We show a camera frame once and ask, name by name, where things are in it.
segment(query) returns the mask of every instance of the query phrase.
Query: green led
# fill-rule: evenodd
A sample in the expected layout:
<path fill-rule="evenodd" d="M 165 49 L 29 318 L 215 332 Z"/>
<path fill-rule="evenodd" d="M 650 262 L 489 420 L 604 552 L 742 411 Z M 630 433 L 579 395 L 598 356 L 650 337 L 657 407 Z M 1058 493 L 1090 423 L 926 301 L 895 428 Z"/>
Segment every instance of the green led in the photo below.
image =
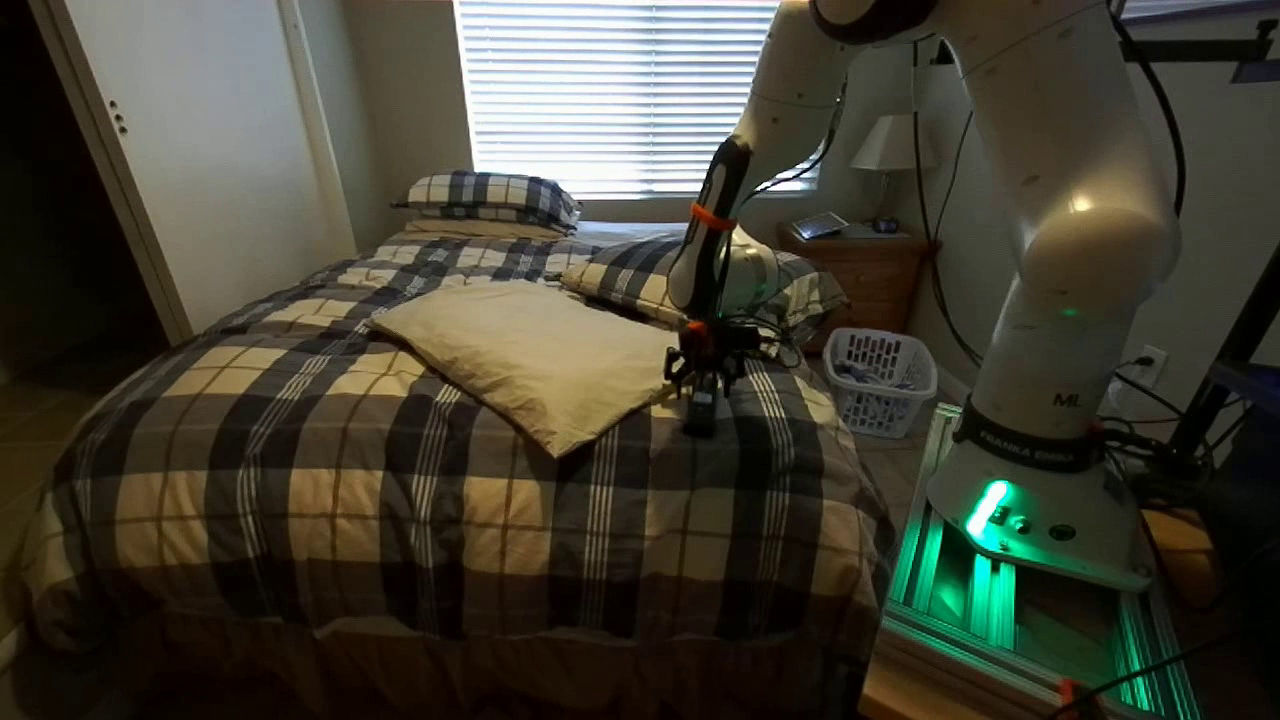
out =
<path fill-rule="evenodd" d="M 978 538 L 988 534 L 988 526 L 990 526 L 990 515 L 999 513 L 999 506 L 1007 499 L 1007 493 L 1011 493 L 1007 479 L 990 479 L 990 485 L 982 488 L 982 496 L 974 499 L 974 509 L 972 509 L 966 519 L 963 519 L 963 534 L 966 534 L 972 542 L 978 542 Z"/>

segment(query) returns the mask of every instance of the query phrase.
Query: white pillow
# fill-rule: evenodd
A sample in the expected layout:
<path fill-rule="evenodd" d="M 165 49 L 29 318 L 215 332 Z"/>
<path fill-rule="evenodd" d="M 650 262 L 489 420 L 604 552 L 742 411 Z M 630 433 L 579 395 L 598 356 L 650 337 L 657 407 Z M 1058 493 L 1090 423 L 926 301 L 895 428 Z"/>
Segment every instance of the white pillow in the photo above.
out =
<path fill-rule="evenodd" d="M 668 391 L 671 332 L 549 286 L 442 286 L 372 318 L 467 395 L 565 455 Z"/>

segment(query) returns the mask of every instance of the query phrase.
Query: nightstand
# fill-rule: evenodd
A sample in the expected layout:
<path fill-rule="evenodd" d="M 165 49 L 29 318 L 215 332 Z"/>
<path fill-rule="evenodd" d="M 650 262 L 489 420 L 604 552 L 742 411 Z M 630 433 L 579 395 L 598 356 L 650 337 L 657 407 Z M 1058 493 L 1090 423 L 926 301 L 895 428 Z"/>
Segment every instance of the nightstand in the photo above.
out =
<path fill-rule="evenodd" d="M 926 239 L 921 233 L 845 229 L 841 238 L 796 239 L 789 226 L 780 226 L 776 239 L 783 254 L 834 276 L 847 296 L 847 307 L 829 319 L 818 344 L 841 325 L 887 332 L 904 332 L 910 325 L 915 286 L 926 262 Z"/>

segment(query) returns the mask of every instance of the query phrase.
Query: bed sheet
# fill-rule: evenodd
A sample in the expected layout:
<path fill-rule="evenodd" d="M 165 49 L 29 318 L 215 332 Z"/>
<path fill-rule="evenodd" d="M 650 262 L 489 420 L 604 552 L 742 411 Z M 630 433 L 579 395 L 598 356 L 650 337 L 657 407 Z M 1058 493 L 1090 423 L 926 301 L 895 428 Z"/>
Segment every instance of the bed sheet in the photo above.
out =
<path fill-rule="evenodd" d="M 713 439 L 680 404 L 549 461 L 369 318 L 449 280 L 549 280 L 592 239 L 416 226 L 139 367 L 40 506 L 37 631 L 145 614 L 442 639 L 780 639 L 867 662 L 891 526 L 806 367 L 753 361 Z"/>

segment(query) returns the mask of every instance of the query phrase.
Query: door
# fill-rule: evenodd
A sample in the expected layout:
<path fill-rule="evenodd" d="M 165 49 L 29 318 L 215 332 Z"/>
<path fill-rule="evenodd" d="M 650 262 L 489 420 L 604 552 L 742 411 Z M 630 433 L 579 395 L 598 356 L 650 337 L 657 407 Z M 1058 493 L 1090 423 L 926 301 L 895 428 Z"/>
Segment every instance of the door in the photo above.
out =
<path fill-rule="evenodd" d="M 173 340 L 354 254 L 276 0 L 33 4 Z"/>

